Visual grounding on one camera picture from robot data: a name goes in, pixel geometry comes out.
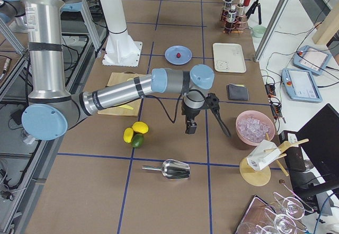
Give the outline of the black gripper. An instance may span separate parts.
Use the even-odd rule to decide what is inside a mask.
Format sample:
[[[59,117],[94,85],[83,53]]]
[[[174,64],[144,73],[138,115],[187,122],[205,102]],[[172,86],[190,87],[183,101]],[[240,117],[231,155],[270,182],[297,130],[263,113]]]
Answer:
[[[219,98],[214,93],[208,93],[205,96],[199,92],[190,92],[184,97],[182,115],[185,116],[186,134],[195,134],[197,129],[195,117],[201,110],[211,110],[215,118],[219,120]]]

